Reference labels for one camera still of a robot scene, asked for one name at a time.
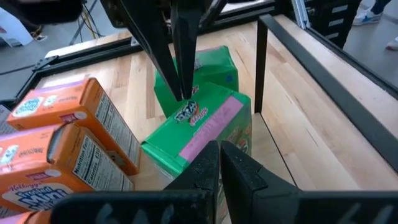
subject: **wooden surface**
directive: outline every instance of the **wooden surface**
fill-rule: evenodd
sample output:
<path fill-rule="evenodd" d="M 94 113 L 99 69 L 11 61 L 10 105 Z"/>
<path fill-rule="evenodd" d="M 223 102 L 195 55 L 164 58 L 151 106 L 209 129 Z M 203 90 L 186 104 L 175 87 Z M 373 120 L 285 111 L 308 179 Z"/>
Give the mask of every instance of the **wooden surface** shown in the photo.
<path fill-rule="evenodd" d="M 395 129 L 398 133 L 398 115 L 389 112 L 397 111 L 396 100 L 288 19 L 276 18 L 392 133 Z M 67 54 L 126 36 L 113 35 L 49 55 Z M 255 114 L 253 157 L 293 183 L 286 163 L 295 182 L 304 190 L 398 189 L 396 174 L 289 51 L 272 34 L 268 43 L 262 116 L 277 147 L 267 135 L 261 117 Z M 256 24 L 201 36 L 197 49 L 219 45 L 229 47 L 239 70 L 240 91 L 254 99 Z M 144 52 L 44 78 L 38 88 L 85 77 L 99 80 L 140 141 L 165 120 L 153 91 L 154 67 Z M 142 172 L 133 177 L 137 189 L 161 189 L 167 184 L 145 155 L 142 164 Z"/>

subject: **kellogg's cereal box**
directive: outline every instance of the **kellogg's cereal box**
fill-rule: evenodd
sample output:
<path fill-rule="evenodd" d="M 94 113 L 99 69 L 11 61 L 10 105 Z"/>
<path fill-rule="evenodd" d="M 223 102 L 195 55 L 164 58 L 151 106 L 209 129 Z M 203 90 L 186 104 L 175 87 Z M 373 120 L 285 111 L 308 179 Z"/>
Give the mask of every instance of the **kellogg's cereal box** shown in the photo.
<path fill-rule="evenodd" d="M 195 56 L 193 86 L 211 82 L 230 90 L 239 91 L 238 69 L 227 46 L 199 50 Z M 177 102 L 158 71 L 155 72 L 155 94 L 166 118 L 170 117 L 183 102 Z"/>
<path fill-rule="evenodd" d="M 214 139 L 228 140 L 251 154 L 251 101 L 244 94 L 205 83 L 142 143 L 142 148 L 172 180 Z M 227 214 L 221 179 L 219 185 L 218 223 Z"/>
<path fill-rule="evenodd" d="M 138 173 L 140 144 L 95 78 L 32 90 L 7 119 L 18 130 L 71 121 L 100 139 L 127 175 Z"/>
<path fill-rule="evenodd" d="M 25 212 L 0 219 L 0 224 L 49 224 L 51 211 Z"/>
<path fill-rule="evenodd" d="M 0 206 L 49 210 L 70 193 L 132 190 L 133 184 L 86 129 L 70 123 L 0 136 Z"/>

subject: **sneaker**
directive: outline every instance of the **sneaker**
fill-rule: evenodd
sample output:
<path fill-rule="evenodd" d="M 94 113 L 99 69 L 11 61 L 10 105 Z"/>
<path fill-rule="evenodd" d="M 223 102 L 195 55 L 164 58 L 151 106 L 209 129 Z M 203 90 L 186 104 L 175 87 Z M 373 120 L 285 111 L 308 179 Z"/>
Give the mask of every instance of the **sneaker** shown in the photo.
<path fill-rule="evenodd" d="M 387 50 L 398 50 L 398 37 L 390 41 L 386 47 Z"/>
<path fill-rule="evenodd" d="M 379 22 L 382 15 L 383 15 L 382 12 L 380 14 L 375 14 L 368 9 L 355 16 L 353 26 L 361 26 L 365 24 Z"/>

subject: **floor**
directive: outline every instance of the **floor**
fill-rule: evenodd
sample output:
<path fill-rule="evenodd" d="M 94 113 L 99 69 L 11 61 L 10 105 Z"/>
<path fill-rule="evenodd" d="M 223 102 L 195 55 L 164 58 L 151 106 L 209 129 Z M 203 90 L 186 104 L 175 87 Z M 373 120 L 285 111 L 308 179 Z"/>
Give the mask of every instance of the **floor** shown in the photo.
<path fill-rule="evenodd" d="M 359 10 L 372 6 L 373 1 L 363 0 Z M 86 5 L 90 9 L 96 24 L 101 24 L 98 28 L 101 35 L 110 35 L 122 31 L 112 27 L 98 0 L 88 0 Z M 228 11 L 240 6 L 241 4 L 227 5 L 224 10 Z M 387 5 L 385 15 L 379 24 L 352 28 L 344 50 L 371 70 L 380 73 L 398 86 L 398 63 L 395 63 L 398 60 L 398 52 L 384 50 L 386 44 L 398 36 L 398 15 L 394 14 L 397 9 L 398 1 L 393 0 Z M 44 42 L 32 42 L 24 47 L 16 48 L 10 48 L 4 44 L 0 45 L 0 55 L 7 55 L 7 57 L 0 56 L 0 74 L 32 65 L 43 58 L 50 50 L 93 39 L 86 26 L 82 27 L 81 32 L 78 31 L 78 28 L 78 22 L 47 26 L 44 29 L 44 35 L 47 35 L 48 39 Z M 29 71 L 30 69 L 26 69 L 17 73 L 24 76 Z"/>

